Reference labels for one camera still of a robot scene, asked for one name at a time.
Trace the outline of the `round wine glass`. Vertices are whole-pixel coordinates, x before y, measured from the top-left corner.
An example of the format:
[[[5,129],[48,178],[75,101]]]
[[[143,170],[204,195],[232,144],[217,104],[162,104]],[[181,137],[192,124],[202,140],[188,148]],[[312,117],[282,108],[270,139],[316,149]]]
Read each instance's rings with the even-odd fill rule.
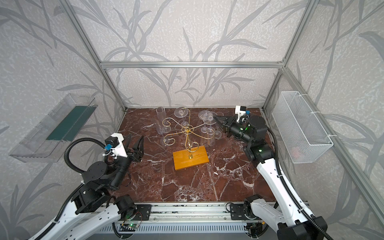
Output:
[[[218,116],[224,116],[224,113],[222,112],[217,112]],[[220,126],[216,123],[214,124],[214,129],[215,129],[215,138],[218,140],[222,137],[222,130]]]

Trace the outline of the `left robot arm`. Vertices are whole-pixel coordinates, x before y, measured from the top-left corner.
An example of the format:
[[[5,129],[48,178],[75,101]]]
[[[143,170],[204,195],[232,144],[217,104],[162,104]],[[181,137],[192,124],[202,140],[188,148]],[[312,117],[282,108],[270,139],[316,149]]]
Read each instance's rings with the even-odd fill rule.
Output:
[[[110,191],[120,188],[132,162],[144,156],[144,137],[129,148],[131,135],[110,135],[102,143],[94,138],[80,138],[67,147],[65,163],[79,173],[82,183],[67,197],[57,216],[35,234],[33,240],[83,240],[98,229],[120,219],[132,220],[139,210],[129,195],[113,197]],[[86,171],[70,160],[72,148],[81,142],[92,142],[105,152],[104,159],[93,163]]]

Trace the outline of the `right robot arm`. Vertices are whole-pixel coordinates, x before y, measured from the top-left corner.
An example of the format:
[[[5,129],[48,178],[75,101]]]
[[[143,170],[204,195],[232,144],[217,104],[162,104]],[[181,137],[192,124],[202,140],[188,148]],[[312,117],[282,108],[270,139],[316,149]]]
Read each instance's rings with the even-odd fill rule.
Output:
[[[263,176],[275,196],[279,210],[270,206],[261,196],[254,195],[244,201],[249,219],[259,218],[272,228],[280,240],[331,239],[323,217],[316,217],[301,200],[280,167],[278,148],[272,149],[266,142],[273,131],[260,116],[251,116],[245,124],[236,116],[214,118],[224,134],[244,142],[244,152]]]

